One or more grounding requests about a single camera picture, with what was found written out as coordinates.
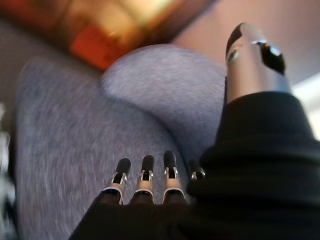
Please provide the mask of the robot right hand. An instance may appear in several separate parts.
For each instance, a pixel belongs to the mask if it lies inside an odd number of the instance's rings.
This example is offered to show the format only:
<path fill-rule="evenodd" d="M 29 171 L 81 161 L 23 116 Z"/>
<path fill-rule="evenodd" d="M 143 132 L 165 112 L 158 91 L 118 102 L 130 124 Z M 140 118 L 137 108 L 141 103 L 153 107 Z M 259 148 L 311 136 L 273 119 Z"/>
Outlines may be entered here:
<path fill-rule="evenodd" d="M 290 89 L 283 54 L 243 22 L 227 41 L 225 61 L 215 144 L 201 156 L 186 188 L 193 203 L 187 203 L 175 155 L 167 151 L 162 204 L 141 188 L 122 205 L 130 169 L 122 159 L 71 239 L 319 239 L 320 143 Z"/>

